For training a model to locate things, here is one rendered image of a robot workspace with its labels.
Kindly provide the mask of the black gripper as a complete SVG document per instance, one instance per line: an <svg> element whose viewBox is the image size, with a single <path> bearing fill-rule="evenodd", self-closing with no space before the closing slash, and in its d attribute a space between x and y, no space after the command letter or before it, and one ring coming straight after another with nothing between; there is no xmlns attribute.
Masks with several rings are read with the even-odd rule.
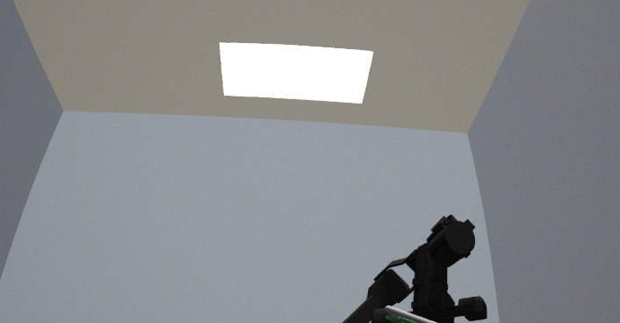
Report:
<svg viewBox="0 0 620 323"><path fill-rule="evenodd" d="M410 313L424 315L424 319L436 323L455 323L454 317L459 316L465 316L469 321L487 318L487 305L480 296L461 298L458 305L447 307L447 280L447 273L441 270L417 273L412 279L414 302L411 302L413 311ZM392 323L386 319L386 315L390 316L385 308L376 309L371 316L371 323Z"/></svg>

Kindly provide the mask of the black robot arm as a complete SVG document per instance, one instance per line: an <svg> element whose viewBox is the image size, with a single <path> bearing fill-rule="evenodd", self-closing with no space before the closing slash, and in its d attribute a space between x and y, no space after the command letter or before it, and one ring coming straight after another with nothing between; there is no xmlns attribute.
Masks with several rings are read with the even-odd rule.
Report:
<svg viewBox="0 0 620 323"><path fill-rule="evenodd" d="M457 221L452 215L442 216L431 228L433 233L427 238L427 243L418 246L409 256L393 261L373 280L376 282L368 289L367 299L343 323L369 323L376 309L384 309L387 305L400 303L414 291L410 289L392 267L404 263L414 272L443 271L460 259L467 258L475 247L475 226L468 219L465 222Z"/></svg>

